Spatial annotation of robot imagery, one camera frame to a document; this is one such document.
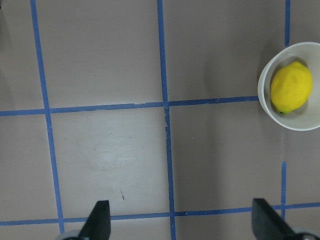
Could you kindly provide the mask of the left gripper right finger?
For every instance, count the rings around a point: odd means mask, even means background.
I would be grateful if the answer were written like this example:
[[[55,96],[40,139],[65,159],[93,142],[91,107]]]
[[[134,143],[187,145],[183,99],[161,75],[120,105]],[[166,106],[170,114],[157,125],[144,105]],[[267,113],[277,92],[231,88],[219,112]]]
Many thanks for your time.
[[[296,232],[263,198],[252,200],[251,229],[257,240],[318,240],[310,232]]]

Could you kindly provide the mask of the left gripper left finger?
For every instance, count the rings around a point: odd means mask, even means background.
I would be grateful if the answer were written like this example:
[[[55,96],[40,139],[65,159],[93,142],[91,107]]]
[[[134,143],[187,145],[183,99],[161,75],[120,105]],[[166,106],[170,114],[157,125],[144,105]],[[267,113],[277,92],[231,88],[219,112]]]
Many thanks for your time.
[[[108,240],[111,236],[111,214],[108,200],[97,201],[80,230],[64,232],[56,240]]]

